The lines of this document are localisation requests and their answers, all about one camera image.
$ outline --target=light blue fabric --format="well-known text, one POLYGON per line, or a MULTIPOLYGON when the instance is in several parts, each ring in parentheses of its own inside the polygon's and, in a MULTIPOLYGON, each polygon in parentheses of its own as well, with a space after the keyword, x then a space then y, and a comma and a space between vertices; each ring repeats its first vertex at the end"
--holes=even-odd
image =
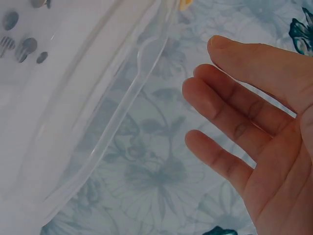
MULTIPOLYGON (((194 67, 210 63, 206 43, 214 34, 310 55, 312 9, 311 0, 195 0, 178 15, 153 75, 100 165, 42 235, 256 234, 238 194, 188 151, 184 135, 202 130, 252 161, 185 102, 181 86, 194 67)), ((131 72, 130 65, 125 76, 131 72)), ((99 116, 88 141, 97 139, 101 121, 99 116)))

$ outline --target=transparent plastic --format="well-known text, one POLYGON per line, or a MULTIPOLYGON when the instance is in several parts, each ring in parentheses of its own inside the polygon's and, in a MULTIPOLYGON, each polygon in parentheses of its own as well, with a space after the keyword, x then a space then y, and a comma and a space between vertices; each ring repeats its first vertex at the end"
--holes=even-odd
POLYGON ((0 110, 0 215, 16 218, 0 230, 15 234, 10 228, 18 231, 26 218, 30 231, 47 223, 92 173, 163 51, 178 1, 55 0, 50 9, 3 2, 1 10, 29 11, 29 21, 20 15, 23 34, 12 34, 38 41, 24 61, 13 53, 0 61, 0 89, 9 96, 0 110), (128 63, 137 71, 125 74, 128 63), (108 105, 110 89, 120 85, 120 103, 108 105), (84 146, 105 105, 99 138, 84 146))

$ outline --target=fingernail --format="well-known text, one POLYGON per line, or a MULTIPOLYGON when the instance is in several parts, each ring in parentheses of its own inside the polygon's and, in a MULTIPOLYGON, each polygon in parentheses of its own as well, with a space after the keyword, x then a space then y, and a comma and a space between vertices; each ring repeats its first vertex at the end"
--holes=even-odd
POLYGON ((209 40, 209 45, 211 47, 217 48, 217 49, 223 49, 224 47, 227 46, 227 44, 229 44, 230 42, 232 42, 232 40, 230 40, 229 38, 226 37, 222 37, 222 36, 213 36, 210 40, 209 40))

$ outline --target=yellow object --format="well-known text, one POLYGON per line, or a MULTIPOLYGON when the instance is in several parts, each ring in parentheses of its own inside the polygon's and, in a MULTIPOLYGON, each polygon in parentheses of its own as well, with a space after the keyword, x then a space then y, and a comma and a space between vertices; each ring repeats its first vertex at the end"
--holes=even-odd
POLYGON ((190 5, 192 4, 193 1, 194 0, 180 0, 180 7, 179 7, 179 9, 181 11, 187 10, 190 7, 190 5))

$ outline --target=hand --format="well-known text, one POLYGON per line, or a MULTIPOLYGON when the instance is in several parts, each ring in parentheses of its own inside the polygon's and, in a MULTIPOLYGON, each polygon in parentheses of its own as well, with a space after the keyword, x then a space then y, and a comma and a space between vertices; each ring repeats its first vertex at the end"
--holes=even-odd
POLYGON ((259 235, 313 234, 313 58, 215 36, 212 65, 200 65, 183 94, 257 163, 252 169, 199 131, 191 151, 231 182, 259 235), (292 109, 293 118, 250 92, 246 82, 292 109))

